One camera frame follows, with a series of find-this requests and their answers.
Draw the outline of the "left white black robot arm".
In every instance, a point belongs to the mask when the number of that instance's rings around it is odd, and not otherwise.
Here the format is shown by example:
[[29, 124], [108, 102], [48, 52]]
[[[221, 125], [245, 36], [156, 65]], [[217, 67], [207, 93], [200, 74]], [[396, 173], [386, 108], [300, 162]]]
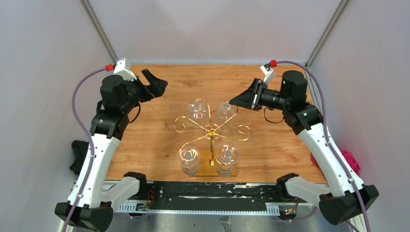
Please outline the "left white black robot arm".
[[130, 197], [141, 200], [147, 196], [146, 176], [136, 172], [125, 173], [119, 183], [102, 191], [111, 159], [131, 123], [129, 113], [141, 103], [161, 97], [168, 86], [148, 69], [142, 74], [147, 85], [129, 70], [116, 71], [102, 80], [102, 98], [90, 129], [85, 129], [88, 147], [82, 169], [67, 201], [55, 208], [55, 214], [64, 221], [62, 231], [72, 226], [104, 232], [114, 212]]

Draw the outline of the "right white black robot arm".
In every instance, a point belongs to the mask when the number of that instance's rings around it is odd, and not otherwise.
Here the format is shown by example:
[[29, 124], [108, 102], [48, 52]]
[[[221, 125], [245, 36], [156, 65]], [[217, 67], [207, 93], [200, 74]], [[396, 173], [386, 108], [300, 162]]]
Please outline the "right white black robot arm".
[[366, 185], [347, 163], [324, 125], [318, 108], [307, 102], [307, 80], [299, 71], [282, 75], [280, 90], [269, 89], [254, 79], [247, 90], [229, 103], [254, 111], [262, 107], [282, 111], [285, 123], [309, 148], [328, 186], [304, 180], [295, 173], [277, 179], [276, 195], [288, 202], [300, 198], [319, 208], [324, 218], [337, 225], [366, 211], [379, 196], [374, 185]]

